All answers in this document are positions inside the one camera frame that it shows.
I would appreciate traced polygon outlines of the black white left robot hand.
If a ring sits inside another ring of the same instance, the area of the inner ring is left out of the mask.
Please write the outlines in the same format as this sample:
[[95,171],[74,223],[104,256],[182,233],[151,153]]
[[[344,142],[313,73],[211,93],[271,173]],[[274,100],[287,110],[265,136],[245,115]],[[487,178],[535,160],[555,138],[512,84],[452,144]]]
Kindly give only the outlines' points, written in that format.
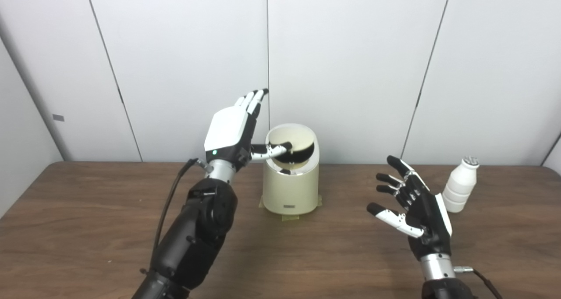
[[205,137],[204,150],[208,163],[224,161],[235,171],[252,160],[267,160],[288,153],[290,142],[252,144],[261,103],[268,89],[259,89],[240,97],[233,106],[213,115]]

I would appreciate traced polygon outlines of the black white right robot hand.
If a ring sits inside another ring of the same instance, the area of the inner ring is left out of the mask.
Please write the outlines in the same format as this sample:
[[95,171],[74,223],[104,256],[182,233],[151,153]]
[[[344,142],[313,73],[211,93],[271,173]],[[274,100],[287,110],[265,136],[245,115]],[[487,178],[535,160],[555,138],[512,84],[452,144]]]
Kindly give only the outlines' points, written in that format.
[[453,230],[442,195],[433,194],[417,171],[398,157],[387,156],[387,164],[401,178],[377,173],[376,179],[384,185],[377,185],[376,190],[394,197],[404,212],[375,202],[369,203],[366,210],[407,235],[409,247],[418,261],[430,254],[450,256]]

